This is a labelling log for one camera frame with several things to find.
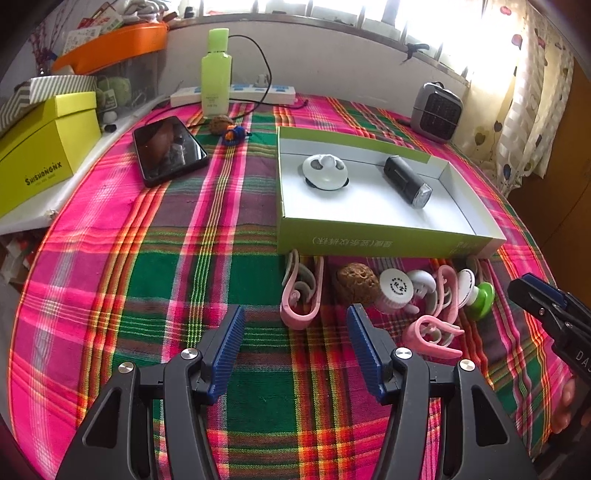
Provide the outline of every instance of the shelf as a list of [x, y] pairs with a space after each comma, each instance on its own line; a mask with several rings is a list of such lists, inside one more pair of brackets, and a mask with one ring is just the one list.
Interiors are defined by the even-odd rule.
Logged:
[[102, 137], [82, 162], [82, 165], [80, 165], [80, 168], [76, 170], [71, 178], [35, 195], [1, 217], [0, 235], [50, 226], [53, 219], [61, 211], [76, 190], [76, 187], [84, 179], [88, 171], [98, 159], [100, 159], [104, 153], [127, 132], [127, 130], [134, 126], [140, 118], [149, 113], [158, 102], [161, 102], [162, 99], [162, 96], [157, 97], [151, 102], [138, 108], [135, 112], [117, 119], [115, 122], [117, 130], [112, 134], [103, 133]]

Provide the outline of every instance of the power strip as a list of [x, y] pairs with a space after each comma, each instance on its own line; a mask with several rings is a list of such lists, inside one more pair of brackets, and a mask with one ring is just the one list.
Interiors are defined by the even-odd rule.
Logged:
[[[260, 102], [267, 87], [237, 83], [230, 85], [230, 98], [239, 101]], [[201, 102], [201, 87], [185, 87], [170, 96], [170, 106], [188, 105]], [[296, 89], [283, 85], [271, 85], [265, 98], [266, 103], [274, 105], [293, 105], [296, 102]]]

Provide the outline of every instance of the smartphone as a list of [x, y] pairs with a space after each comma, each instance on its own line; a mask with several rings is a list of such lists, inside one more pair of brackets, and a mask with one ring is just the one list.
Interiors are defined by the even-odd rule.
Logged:
[[207, 152], [178, 117], [136, 128], [135, 151], [144, 185], [154, 187], [209, 163]]

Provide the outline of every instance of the green cap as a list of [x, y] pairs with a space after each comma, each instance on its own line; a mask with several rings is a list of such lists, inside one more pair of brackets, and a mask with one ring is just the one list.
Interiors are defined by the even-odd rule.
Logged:
[[226, 51], [229, 33], [227, 28], [212, 28], [207, 39], [207, 51]]

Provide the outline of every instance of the silver screw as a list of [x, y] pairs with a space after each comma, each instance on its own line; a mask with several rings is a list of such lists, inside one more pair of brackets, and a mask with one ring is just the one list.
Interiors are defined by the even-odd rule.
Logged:
[[396, 351], [394, 352], [394, 354], [396, 354], [396, 356], [398, 358], [401, 358], [402, 360], [406, 360], [408, 358], [411, 358], [413, 355], [413, 353], [408, 348], [405, 348], [403, 346], [398, 347], [396, 349]]
[[460, 367], [462, 370], [465, 370], [466, 372], [471, 372], [476, 368], [476, 365], [472, 360], [468, 360], [467, 358], [465, 358], [464, 360], [460, 360]]
[[197, 355], [199, 355], [199, 350], [196, 348], [186, 348], [181, 352], [181, 356], [185, 360], [193, 360], [193, 358], [195, 358]]
[[123, 362], [120, 366], [117, 367], [117, 370], [119, 370], [119, 372], [122, 374], [128, 374], [133, 369], [134, 365], [131, 362]]

